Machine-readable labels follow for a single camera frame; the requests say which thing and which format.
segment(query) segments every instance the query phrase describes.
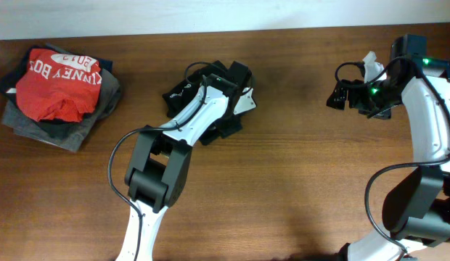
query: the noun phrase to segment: red folded t-shirt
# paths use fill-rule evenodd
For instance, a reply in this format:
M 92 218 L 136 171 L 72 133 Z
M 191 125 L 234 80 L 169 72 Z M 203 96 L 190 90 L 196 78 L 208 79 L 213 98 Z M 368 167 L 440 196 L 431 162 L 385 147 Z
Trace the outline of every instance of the red folded t-shirt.
M 92 113 L 101 90 L 99 62 L 88 56 L 33 49 L 26 74 L 15 86 L 17 105 L 27 117 L 79 123 Z

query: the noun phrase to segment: gray folded cloth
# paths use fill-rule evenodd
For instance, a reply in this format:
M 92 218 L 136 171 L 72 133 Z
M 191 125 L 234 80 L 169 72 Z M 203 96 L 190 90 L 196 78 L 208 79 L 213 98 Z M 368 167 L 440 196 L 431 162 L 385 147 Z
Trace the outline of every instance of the gray folded cloth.
M 14 133 L 19 136 L 33 138 L 63 149 L 77 152 L 83 140 L 97 120 L 107 117 L 114 109 L 121 97 L 120 84 L 110 72 L 102 69 L 102 84 L 99 92 L 99 100 L 92 114 L 73 127 L 67 138 L 51 138 L 49 134 L 39 128 L 30 118 L 26 117 L 11 101 L 7 102 L 2 116 L 2 124 L 14 128 Z

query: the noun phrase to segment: robotic arm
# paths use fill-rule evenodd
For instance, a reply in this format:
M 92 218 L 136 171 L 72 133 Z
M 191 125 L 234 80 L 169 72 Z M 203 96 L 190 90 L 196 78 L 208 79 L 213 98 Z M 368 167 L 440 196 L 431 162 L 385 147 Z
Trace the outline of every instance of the robotic arm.
M 384 226 L 378 228 L 393 241 L 375 230 L 343 247 L 337 256 L 339 260 L 408 260 L 410 257 L 403 258 L 404 249 L 400 246 L 408 254 L 450 243 L 450 62 L 426 57 L 426 39 L 420 36 L 399 38 L 392 48 L 392 62 L 386 68 L 388 78 L 371 52 L 364 62 L 349 63 L 361 69 L 364 83 L 339 81 L 327 106 L 344 109 L 347 99 L 349 107 L 357 108 L 359 113 L 387 120 L 391 118 L 391 107 L 404 104 L 411 126 L 414 161 L 421 163 L 416 163 L 417 168 L 385 199 Z M 397 166 L 414 167 L 414 163 Z M 369 187 L 366 210 L 375 227 L 368 208 L 368 190 Z M 437 199 L 441 191 L 449 198 Z
M 168 123 L 140 131 L 125 176 L 131 208 L 122 250 L 117 261 L 152 260 L 160 222 L 180 197 L 187 180 L 192 147 L 207 129 L 256 107 L 248 67 L 233 62 L 225 77 L 203 76 L 197 95 Z M 163 165 L 151 154 L 168 156 Z

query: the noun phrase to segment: wooden table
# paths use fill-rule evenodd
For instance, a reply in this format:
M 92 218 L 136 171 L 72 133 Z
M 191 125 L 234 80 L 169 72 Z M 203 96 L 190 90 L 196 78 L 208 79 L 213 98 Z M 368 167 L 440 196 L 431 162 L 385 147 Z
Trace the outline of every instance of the wooden table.
M 244 130 L 198 144 L 186 188 L 169 210 L 156 260 L 271 260 L 337 252 L 372 230 L 364 189 L 382 167 L 412 160 L 404 107 L 389 121 L 325 106 L 342 62 L 368 51 L 387 63 L 405 33 L 428 37 L 428 54 L 450 59 L 450 24 L 268 30 L 156 36 L 0 41 L 0 77 L 32 44 L 114 61 L 124 97 L 98 123 L 77 154 L 15 136 L 0 124 L 0 260 L 113 260 L 129 208 L 110 190 L 106 166 L 128 131 L 168 120 L 161 94 L 191 62 L 238 60 L 257 78 L 258 108 Z M 344 78 L 358 78 L 344 70 Z M 0 120 L 6 99 L 0 96 Z M 120 148 L 114 179 L 123 176 L 135 138 Z M 385 195 L 411 170 L 388 173 L 372 190 L 380 220 Z M 450 244 L 416 253 L 450 260 Z

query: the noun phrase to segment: white wall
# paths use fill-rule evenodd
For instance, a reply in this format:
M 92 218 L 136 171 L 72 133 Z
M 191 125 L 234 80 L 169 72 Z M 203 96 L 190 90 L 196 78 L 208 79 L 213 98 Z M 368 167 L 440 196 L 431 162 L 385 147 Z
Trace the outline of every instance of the white wall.
M 0 39 L 450 22 L 450 0 L 0 0 Z

